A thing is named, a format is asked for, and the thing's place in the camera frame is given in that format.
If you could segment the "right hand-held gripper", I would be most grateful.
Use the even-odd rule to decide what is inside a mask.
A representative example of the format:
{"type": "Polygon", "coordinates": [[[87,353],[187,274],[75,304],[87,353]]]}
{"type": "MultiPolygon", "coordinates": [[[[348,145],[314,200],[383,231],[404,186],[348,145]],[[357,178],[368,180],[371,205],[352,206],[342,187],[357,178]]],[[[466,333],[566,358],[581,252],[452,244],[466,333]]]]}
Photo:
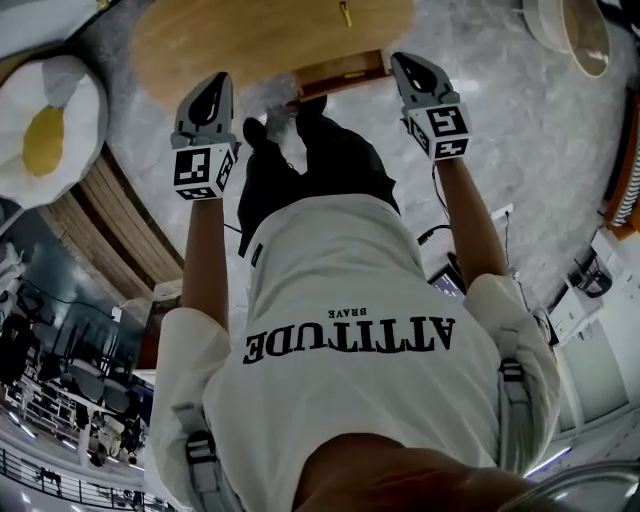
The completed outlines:
{"type": "Polygon", "coordinates": [[[471,122],[446,72],[409,53],[393,53],[391,66],[408,134],[431,161],[463,157],[472,138],[471,122]]]}

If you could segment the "wooden table drawer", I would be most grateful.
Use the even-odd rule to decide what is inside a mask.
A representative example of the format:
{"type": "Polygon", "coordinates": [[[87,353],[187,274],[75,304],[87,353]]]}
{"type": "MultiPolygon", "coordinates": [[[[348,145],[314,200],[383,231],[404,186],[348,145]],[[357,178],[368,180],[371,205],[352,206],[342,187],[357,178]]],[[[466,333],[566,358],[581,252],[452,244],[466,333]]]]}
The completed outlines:
{"type": "Polygon", "coordinates": [[[308,101],[390,78],[388,61],[383,49],[340,56],[322,62],[300,52],[290,52],[287,55],[287,63],[290,66],[296,64],[296,68],[291,71],[297,90],[297,96],[293,100],[308,101]],[[360,71],[366,71],[367,78],[343,79],[345,73],[360,71]]]}

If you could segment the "wooden coffee table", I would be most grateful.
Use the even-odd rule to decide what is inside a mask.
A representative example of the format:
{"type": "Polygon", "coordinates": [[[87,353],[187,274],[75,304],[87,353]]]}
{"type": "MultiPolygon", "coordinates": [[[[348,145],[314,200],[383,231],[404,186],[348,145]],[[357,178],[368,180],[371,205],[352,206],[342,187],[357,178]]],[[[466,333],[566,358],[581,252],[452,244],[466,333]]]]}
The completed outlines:
{"type": "Polygon", "coordinates": [[[383,49],[411,26],[414,0],[155,0],[137,23],[132,60],[152,98],[174,108],[217,72],[236,87],[292,71],[287,55],[322,62],[383,49]]]}

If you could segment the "person's left black shoe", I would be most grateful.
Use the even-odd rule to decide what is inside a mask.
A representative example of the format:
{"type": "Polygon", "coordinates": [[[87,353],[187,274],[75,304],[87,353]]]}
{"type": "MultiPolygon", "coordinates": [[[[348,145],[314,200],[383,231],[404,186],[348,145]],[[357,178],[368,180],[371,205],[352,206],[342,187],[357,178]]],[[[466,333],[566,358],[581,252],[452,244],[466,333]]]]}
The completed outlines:
{"type": "Polygon", "coordinates": [[[279,149],[279,145],[268,137],[266,126],[256,118],[246,118],[243,122],[242,132],[246,143],[254,152],[267,148],[279,149]]]}

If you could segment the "person's black shoe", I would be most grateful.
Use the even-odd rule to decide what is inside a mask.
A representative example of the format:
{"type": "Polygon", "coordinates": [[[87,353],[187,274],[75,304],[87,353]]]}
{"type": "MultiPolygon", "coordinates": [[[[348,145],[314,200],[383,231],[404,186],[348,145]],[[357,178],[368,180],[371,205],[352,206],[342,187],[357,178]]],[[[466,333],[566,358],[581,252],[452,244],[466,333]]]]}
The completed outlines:
{"type": "Polygon", "coordinates": [[[246,118],[243,122],[242,132],[246,143],[254,152],[267,148],[279,149],[279,145],[268,137],[266,126],[256,118],[246,118]]]}
{"type": "Polygon", "coordinates": [[[298,105],[296,121],[307,123],[323,117],[328,103],[326,95],[319,96],[308,101],[301,101],[298,105]]]}

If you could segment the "person's right black shoe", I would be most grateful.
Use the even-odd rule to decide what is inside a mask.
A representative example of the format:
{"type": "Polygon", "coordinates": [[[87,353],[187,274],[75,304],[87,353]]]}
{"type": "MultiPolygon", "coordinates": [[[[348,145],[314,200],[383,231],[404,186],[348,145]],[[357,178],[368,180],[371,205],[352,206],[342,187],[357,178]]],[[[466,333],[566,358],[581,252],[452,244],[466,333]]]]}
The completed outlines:
{"type": "Polygon", "coordinates": [[[308,101],[301,101],[298,105],[296,121],[307,123],[323,117],[328,103],[326,95],[319,96],[308,101]]]}

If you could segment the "person's black trousers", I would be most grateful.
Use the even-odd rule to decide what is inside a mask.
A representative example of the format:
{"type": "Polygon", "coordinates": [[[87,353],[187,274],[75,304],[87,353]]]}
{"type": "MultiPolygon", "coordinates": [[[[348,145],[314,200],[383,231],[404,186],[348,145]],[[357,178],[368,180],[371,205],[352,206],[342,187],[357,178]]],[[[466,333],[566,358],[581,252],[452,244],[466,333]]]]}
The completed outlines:
{"type": "Polygon", "coordinates": [[[297,172],[281,149],[252,154],[238,207],[242,231],[238,254],[243,257],[259,225],[271,214],[294,202],[319,196],[365,194],[398,204],[391,179],[375,148],[359,134],[323,115],[313,122],[297,122],[296,131],[306,148],[307,170],[297,172]]]}

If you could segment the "egg-shaped bean bag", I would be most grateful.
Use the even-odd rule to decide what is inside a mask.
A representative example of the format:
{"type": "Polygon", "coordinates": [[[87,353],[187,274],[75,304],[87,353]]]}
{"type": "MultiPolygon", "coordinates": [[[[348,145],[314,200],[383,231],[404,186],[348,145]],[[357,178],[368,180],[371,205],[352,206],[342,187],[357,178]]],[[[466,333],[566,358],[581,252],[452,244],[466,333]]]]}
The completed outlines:
{"type": "Polygon", "coordinates": [[[25,210],[81,181],[105,142],[108,102],[79,58],[31,60],[0,85],[0,197],[25,210]]]}

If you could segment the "black screen device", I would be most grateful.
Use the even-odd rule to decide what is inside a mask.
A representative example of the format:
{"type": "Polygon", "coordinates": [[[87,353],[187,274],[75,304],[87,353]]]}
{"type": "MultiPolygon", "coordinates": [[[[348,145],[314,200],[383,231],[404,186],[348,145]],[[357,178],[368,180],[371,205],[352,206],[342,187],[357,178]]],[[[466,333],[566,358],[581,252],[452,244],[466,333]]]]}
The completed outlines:
{"type": "Polygon", "coordinates": [[[466,287],[458,272],[447,264],[433,274],[427,282],[448,297],[462,302],[466,295],[466,287]]]}

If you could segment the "orange sofa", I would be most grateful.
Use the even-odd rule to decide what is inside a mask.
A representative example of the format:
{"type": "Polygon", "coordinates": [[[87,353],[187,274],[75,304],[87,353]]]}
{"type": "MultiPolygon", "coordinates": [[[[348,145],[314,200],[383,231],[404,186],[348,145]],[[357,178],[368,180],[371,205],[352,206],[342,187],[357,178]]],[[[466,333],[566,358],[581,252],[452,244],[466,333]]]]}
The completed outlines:
{"type": "Polygon", "coordinates": [[[604,195],[604,225],[620,241],[640,233],[640,196],[627,222],[621,226],[614,224],[614,216],[635,164],[640,164],[640,92],[628,89],[621,138],[604,195]]]}

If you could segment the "striped throw blanket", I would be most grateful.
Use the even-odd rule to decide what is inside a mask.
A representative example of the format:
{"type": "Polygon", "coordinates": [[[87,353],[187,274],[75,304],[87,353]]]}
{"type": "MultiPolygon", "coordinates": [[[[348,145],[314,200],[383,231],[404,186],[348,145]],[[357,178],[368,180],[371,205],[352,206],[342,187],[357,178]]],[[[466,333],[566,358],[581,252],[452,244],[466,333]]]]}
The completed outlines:
{"type": "Polygon", "coordinates": [[[640,164],[635,164],[621,202],[614,216],[616,226],[624,225],[632,213],[634,205],[640,196],[640,164]]]}

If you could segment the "black chair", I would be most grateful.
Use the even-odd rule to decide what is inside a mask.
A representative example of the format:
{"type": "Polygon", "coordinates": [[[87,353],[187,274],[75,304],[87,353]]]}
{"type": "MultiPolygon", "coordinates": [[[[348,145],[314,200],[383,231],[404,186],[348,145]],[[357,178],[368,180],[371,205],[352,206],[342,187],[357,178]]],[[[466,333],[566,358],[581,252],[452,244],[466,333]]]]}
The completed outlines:
{"type": "Polygon", "coordinates": [[[593,249],[589,249],[581,260],[574,260],[574,270],[569,274],[569,283],[591,299],[603,297],[613,285],[611,276],[600,266],[593,249]]]}

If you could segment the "person's white printed shirt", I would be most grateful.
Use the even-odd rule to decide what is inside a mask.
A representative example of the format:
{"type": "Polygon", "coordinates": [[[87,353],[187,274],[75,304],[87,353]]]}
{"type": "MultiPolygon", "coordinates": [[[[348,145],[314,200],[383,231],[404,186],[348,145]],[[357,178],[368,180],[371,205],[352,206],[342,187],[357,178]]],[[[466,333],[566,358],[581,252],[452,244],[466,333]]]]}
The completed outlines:
{"type": "Polygon", "coordinates": [[[195,502],[178,412],[189,403],[246,512],[290,512],[307,459],[344,434],[517,473],[544,453],[560,378],[512,279],[446,296],[399,215],[365,195],[300,200],[252,247],[239,338],[191,308],[162,322],[150,442],[181,504],[195,502]]]}

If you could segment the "white cabinet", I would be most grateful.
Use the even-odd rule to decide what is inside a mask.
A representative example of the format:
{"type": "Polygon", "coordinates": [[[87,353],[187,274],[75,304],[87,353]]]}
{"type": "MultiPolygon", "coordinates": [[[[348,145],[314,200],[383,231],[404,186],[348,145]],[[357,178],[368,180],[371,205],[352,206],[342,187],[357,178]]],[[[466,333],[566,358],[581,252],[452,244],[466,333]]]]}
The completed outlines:
{"type": "Polygon", "coordinates": [[[561,433],[587,430],[640,405],[640,274],[608,230],[596,231],[590,249],[611,276],[611,289],[591,299],[567,278],[549,315],[558,339],[561,433]]]}

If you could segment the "black railing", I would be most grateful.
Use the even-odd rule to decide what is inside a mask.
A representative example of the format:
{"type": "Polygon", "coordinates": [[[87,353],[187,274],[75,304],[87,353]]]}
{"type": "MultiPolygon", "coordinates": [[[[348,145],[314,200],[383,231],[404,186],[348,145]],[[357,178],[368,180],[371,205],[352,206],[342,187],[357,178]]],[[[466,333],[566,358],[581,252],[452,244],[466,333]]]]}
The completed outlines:
{"type": "Polygon", "coordinates": [[[176,512],[166,500],[140,490],[111,487],[64,475],[0,448],[0,475],[43,495],[88,510],[116,512],[176,512]]]}

